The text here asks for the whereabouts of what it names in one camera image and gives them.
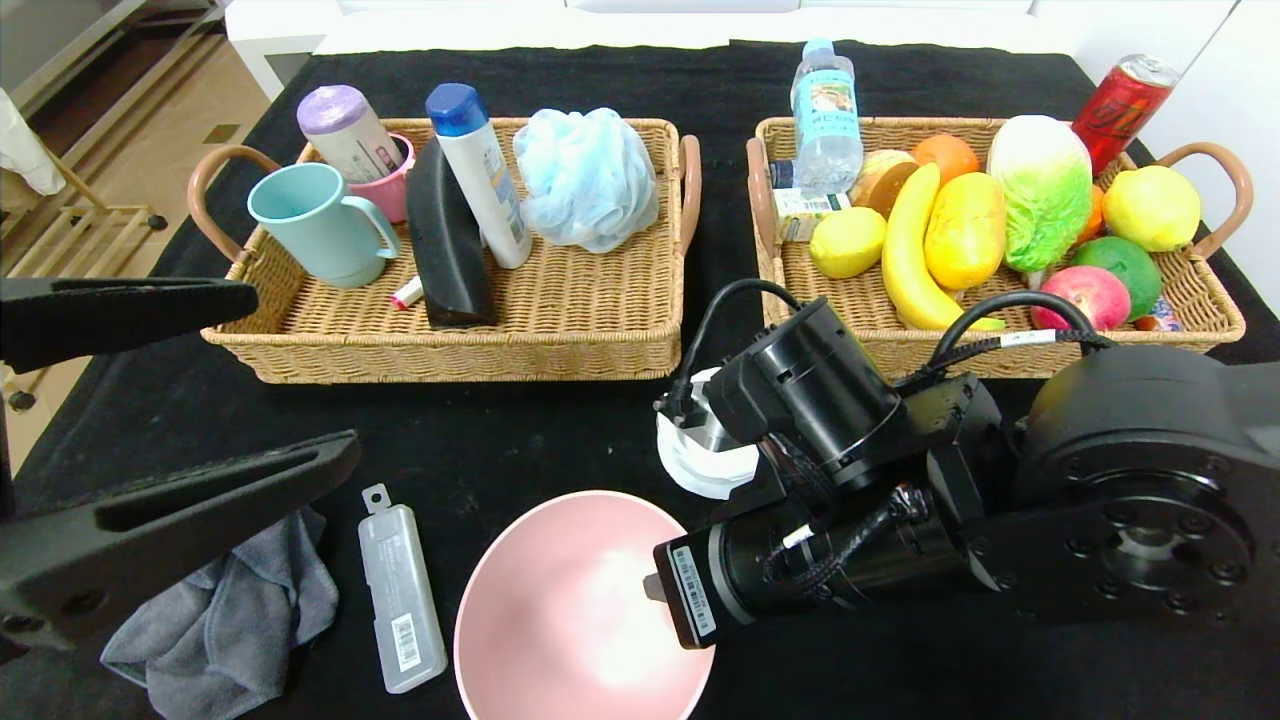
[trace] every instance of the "banana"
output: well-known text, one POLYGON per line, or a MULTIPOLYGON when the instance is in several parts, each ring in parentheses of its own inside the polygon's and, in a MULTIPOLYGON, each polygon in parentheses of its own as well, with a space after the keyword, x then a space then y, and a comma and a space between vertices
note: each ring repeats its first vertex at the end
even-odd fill
MULTIPOLYGON (((942 331, 960 316, 960 305, 942 291, 924 264, 924 229, 929 224, 933 199, 938 193, 942 173, 928 163, 911 173, 888 214, 884 254, 881 265, 884 290, 897 307, 899 318, 908 327, 942 331)), ((975 331, 998 331, 1005 322, 983 318, 973 324, 975 331)))

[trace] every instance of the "apple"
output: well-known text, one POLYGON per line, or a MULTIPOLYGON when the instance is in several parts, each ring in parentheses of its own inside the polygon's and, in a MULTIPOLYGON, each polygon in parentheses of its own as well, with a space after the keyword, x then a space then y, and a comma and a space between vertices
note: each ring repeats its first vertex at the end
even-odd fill
MULTIPOLYGON (((1053 273, 1042 291, 1064 297, 1080 309, 1093 323, 1093 329, 1119 328, 1129 318, 1129 288, 1111 272, 1092 265, 1076 265, 1053 273)), ((1032 307, 1032 324, 1037 328, 1071 329, 1057 313, 1032 307)))

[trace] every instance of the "pink bowl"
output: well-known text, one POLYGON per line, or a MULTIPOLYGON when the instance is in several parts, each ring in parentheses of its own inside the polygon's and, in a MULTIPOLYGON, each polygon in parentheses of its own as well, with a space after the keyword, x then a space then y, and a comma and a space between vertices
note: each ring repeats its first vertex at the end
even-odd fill
POLYGON ((620 492, 564 495, 521 515, 476 565, 453 633, 474 720, 684 720, 714 648, 680 647, 644 593, 653 546, 684 534, 620 492))

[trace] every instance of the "black table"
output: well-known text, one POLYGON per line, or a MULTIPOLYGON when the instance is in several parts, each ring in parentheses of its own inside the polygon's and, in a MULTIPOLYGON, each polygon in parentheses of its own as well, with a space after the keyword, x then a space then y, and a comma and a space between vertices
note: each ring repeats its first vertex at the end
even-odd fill
MULTIPOLYGON (((1070 58, 934 46, 838 44, 858 68, 863 114, 1070 118, 1092 90, 1070 58)), ((744 141, 787 111, 799 45, 506 50, 315 58, 273 104, 248 143, 282 163, 302 147, 297 101, 347 82, 384 117, 421 117, 443 81, 475 85, 494 115, 608 105, 662 117, 703 141, 703 215, 686 277, 686 333, 724 282, 755 274, 744 141)), ((234 167, 210 193, 233 237, 247 237, 243 199, 256 168, 234 167)), ((1213 265, 1249 323, 1215 352, 1233 363, 1280 357, 1280 329, 1226 258, 1213 265)), ((225 260, 188 220, 156 273, 220 277, 225 260)), ((707 357, 745 346, 760 323, 737 301, 707 357)), ((1010 407, 1037 383, 995 383, 1010 407)), ((463 585, 488 543, 524 510, 593 487, 649 498, 686 527, 712 502, 680 491, 653 447, 650 401, 662 382, 273 387, 227 351, 189 336, 95 360, 17 480, 23 509, 125 479, 260 451, 342 428, 365 459, 316 509, 320 551, 342 591, 334 626, 291 666, 287 697, 260 717, 465 717, 451 676, 406 696, 383 691, 372 609, 360 570, 360 488, 385 483, 417 511, 447 639, 463 585)), ((1276 717, 1280 630, 1188 633, 1143 625, 1029 629, 987 598, 819 612, 758 626, 719 646, 694 716, 722 717, 1276 717)), ((33 651, 0 670, 0 715, 129 717, 142 691, 96 664, 104 638, 72 655, 33 651)))

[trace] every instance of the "leather basket handle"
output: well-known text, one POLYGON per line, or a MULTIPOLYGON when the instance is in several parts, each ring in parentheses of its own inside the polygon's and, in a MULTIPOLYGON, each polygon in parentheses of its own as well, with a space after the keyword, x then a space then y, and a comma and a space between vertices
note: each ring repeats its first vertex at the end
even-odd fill
POLYGON ((685 176, 685 200, 680 214, 680 255, 689 254, 694 241, 698 218, 703 211, 703 150, 698 138, 686 135, 680 138, 680 167, 685 176))
POLYGON ((225 145, 205 155, 196 169, 191 172, 191 181, 187 182, 187 211, 191 213, 191 219, 196 222, 200 232, 205 233, 205 237, 214 243, 214 247, 232 263, 238 263, 243 249, 223 232, 223 228, 218 227, 212 215, 209 214, 209 208, 205 206, 205 191, 209 190, 209 181, 232 158, 248 158, 269 173, 279 170, 280 164, 252 147, 225 145))
POLYGON ((1253 209, 1253 178, 1249 177, 1249 170, 1244 168, 1244 163, 1235 156, 1235 152, 1215 142, 1183 145, 1178 150, 1156 160, 1156 164, 1169 168, 1183 158, 1197 154, 1208 155, 1217 160, 1217 164, 1222 165, 1222 170, 1226 172, 1226 177, 1231 179, 1231 184, 1235 186, 1235 208, 1231 209, 1231 214, 1222 220, 1222 224, 1217 229, 1208 233, 1204 240, 1192 247, 1192 251, 1201 258, 1208 258, 1217 252, 1217 249, 1222 247, 1226 238, 1231 237, 1231 233, 1239 229, 1240 223, 1249 217, 1249 210, 1253 209))
POLYGON ((746 141, 746 195, 751 201, 751 217, 755 219, 756 241, 764 256, 776 260, 778 256, 777 211, 773 209, 773 191, 769 183, 769 161, 760 138, 746 141))

